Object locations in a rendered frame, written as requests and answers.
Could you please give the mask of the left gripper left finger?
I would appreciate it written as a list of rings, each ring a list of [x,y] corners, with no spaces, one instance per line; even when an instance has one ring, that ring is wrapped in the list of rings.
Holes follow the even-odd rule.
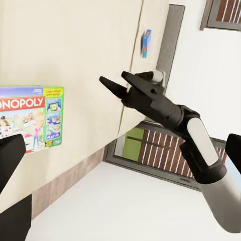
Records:
[[[0,194],[25,154],[26,145],[22,134],[0,139]]]

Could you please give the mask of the board game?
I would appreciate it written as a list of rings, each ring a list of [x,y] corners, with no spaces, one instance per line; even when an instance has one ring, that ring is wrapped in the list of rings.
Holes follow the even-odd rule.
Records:
[[[22,134],[26,154],[62,144],[65,87],[0,85],[0,139]]]
[[[143,53],[142,57],[147,58],[149,51],[151,49],[151,40],[152,40],[152,30],[147,29],[143,37]]]

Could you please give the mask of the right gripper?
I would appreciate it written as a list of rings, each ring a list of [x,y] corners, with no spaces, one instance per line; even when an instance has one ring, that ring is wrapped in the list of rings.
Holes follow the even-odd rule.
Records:
[[[162,94],[165,89],[160,84],[153,84],[128,72],[123,71],[121,77],[130,84],[129,90],[103,76],[99,81],[120,98],[122,104],[143,112],[146,117],[157,121],[158,126],[162,127],[160,123],[165,121],[173,110],[173,102]]]

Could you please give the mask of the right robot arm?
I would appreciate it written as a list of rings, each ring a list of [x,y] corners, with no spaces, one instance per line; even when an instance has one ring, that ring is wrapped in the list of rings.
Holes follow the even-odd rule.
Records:
[[[200,114],[183,104],[174,104],[162,94],[165,90],[163,71],[135,75],[123,71],[121,77],[130,84],[129,90],[103,76],[99,81],[120,98],[122,104],[143,112],[157,121],[159,127],[185,140],[179,146],[182,156],[217,223],[228,232],[241,233],[241,192],[226,170]]]

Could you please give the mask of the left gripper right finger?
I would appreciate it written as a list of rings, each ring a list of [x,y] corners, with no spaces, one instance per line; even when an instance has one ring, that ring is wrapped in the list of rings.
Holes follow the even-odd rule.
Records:
[[[241,174],[241,136],[229,134],[225,143],[225,152]]]

